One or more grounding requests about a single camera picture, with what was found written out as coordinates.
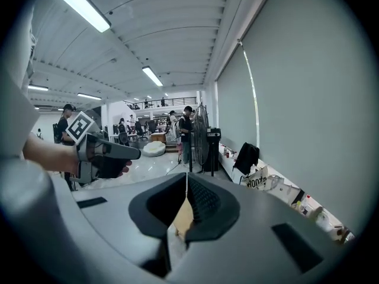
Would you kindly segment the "oval wooden table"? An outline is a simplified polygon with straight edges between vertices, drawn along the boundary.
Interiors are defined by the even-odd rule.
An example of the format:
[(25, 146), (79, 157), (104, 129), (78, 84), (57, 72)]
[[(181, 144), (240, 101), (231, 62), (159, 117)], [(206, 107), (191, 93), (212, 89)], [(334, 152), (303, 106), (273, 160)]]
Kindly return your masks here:
[(185, 198), (172, 224), (175, 227), (175, 235), (185, 241), (187, 232), (194, 225), (192, 206), (187, 198)]

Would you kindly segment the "person's left forearm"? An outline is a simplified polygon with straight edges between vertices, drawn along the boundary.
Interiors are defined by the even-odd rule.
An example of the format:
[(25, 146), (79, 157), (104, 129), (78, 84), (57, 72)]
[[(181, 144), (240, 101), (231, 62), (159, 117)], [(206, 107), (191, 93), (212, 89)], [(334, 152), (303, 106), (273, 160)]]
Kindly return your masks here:
[(78, 154), (75, 146), (50, 143), (30, 133), (23, 147), (23, 156), (54, 172), (78, 174)]

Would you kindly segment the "black standing fan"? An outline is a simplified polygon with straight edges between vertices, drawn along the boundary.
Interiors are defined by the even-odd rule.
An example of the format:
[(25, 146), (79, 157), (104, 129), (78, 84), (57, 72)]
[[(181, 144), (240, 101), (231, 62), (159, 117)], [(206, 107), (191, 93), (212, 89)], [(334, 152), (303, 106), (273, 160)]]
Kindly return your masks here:
[(209, 144), (207, 141), (207, 131), (209, 128), (207, 108), (202, 103), (197, 106), (192, 122), (192, 144), (194, 146), (195, 159), (204, 171), (207, 161)]

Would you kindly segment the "grey roller blind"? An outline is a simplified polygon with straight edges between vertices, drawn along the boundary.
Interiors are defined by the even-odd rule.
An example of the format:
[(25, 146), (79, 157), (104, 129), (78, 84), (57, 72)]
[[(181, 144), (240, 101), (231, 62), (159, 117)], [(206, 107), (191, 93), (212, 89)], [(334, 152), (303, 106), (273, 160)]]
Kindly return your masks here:
[(238, 47), (217, 80), (221, 143), (239, 151), (256, 145), (256, 112), (245, 55)]
[(379, 67), (343, 0), (267, 0), (247, 33), (263, 161), (354, 234), (379, 196)]

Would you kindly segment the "white beanbag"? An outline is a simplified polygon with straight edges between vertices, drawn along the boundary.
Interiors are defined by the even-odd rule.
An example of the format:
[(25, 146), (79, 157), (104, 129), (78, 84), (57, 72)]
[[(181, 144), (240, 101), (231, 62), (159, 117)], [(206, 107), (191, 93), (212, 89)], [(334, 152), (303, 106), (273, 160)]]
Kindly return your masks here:
[(147, 143), (142, 149), (142, 155), (146, 157), (158, 157), (165, 154), (166, 144), (161, 141)]

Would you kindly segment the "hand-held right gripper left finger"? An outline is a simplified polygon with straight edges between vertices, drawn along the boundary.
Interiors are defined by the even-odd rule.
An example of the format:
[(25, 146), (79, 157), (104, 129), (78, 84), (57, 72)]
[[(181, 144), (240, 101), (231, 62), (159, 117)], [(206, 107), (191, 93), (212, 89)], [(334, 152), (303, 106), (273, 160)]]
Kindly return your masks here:
[(186, 174), (113, 188), (59, 189), (59, 211), (91, 278), (164, 278), (168, 228), (185, 200)]

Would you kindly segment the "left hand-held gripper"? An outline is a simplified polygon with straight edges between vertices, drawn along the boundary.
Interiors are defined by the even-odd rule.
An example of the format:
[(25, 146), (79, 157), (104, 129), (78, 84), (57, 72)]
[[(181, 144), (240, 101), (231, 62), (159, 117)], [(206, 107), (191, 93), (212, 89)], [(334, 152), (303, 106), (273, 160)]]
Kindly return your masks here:
[(113, 159), (137, 160), (141, 156), (139, 149), (104, 141), (104, 134), (99, 126), (83, 111), (72, 120), (66, 132), (75, 143), (79, 160), (78, 175), (70, 176), (73, 186), (77, 184), (85, 186), (98, 179), (99, 167), (94, 166), (91, 162), (95, 157), (96, 150), (99, 150), (100, 155), (103, 154)]

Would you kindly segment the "white printed tote bag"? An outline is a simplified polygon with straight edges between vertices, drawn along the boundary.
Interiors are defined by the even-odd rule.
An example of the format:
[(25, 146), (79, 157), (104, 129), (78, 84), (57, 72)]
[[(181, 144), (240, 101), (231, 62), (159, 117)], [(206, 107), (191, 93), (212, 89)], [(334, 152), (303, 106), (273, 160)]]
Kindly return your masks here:
[(268, 188), (268, 167), (264, 166), (249, 176), (241, 178), (240, 184), (251, 189), (265, 191)]

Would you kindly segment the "white long bench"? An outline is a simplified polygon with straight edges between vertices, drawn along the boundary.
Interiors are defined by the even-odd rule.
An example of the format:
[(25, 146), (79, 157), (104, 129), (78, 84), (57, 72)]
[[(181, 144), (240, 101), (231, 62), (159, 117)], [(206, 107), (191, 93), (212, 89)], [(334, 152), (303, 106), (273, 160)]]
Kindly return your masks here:
[[(301, 213), (301, 202), (304, 197), (309, 194), (304, 192), (301, 188), (292, 183), (292, 181), (287, 179), (270, 165), (264, 163), (262, 160), (258, 161), (257, 166), (253, 165), (251, 167), (250, 174), (242, 174), (238, 169), (233, 167), (237, 159), (237, 155), (237, 152), (231, 151), (224, 145), (219, 146), (219, 162), (233, 183), (241, 185), (240, 181), (242, 177), (249, 176), (258, 169), (267, 166), (269, 174), (268, 188), (264, 192), (276, 196), (278, 199), (282, 200), (287, 205)], [(332, 241), (338, 244), (345, 244), (355, 239), (355, 235), (346, 226), (344, 226), (334, 215), (321, 206), (311, 196), (309, 206), (312, 210), (307, 214), (307, 216), (304, 216), (315, 222), (322, 230), (327, 232)]]

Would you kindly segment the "person's white shirt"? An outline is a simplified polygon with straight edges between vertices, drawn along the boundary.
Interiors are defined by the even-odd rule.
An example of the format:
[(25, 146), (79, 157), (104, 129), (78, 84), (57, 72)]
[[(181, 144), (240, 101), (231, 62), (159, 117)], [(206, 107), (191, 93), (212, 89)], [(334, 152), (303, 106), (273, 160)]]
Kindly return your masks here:
[(0, 165), (7, 160), (33, 158), (40, 140), (31, 132), (38, 112), (27, 98), (33, 48), (36, 0), (25, 0), (0, 48)]

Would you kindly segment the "person's left hand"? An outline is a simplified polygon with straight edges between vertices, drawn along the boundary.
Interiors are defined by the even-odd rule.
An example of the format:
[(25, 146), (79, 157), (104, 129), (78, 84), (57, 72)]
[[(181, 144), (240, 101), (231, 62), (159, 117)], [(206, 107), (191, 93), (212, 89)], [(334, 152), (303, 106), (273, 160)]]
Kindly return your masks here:
[(101, 179), (114, 179), (129, 171), (131, 160), (100, 157), (93, 161)]

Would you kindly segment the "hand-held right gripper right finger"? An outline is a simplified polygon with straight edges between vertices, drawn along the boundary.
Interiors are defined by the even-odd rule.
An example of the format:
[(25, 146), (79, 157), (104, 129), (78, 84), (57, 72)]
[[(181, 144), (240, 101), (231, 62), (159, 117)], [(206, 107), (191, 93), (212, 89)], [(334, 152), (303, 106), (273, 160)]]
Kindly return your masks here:
[(211, 176), (188, 174), (195, 224), (171, 284), (315, 284), (343, 248), (277, 197)]

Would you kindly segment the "black balcony railing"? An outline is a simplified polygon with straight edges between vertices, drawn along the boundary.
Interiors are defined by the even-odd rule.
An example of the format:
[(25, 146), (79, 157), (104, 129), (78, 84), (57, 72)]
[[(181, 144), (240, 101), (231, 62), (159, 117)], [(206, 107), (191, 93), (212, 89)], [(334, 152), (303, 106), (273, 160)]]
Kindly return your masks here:
[(183, 98), (163, 98), (159, 100), (142, 99), (136, 102), (124, 101), (132, 110), (152, 109), (160, 107), (176, 107), (180, 105), (189, 105), (191, 107), (198, 104), (195, 96)]

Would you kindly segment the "black bag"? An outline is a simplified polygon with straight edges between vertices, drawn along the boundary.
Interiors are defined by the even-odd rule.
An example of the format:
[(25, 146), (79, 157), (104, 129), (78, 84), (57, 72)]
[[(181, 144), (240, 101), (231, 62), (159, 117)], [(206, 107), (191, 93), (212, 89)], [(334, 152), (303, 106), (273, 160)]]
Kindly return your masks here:
[(234, 168), (238, 169), (242, 174), (251, 173), (251, 167), (258, 165), (260, 149), (250, 143), (245, 142), (238, 152)]

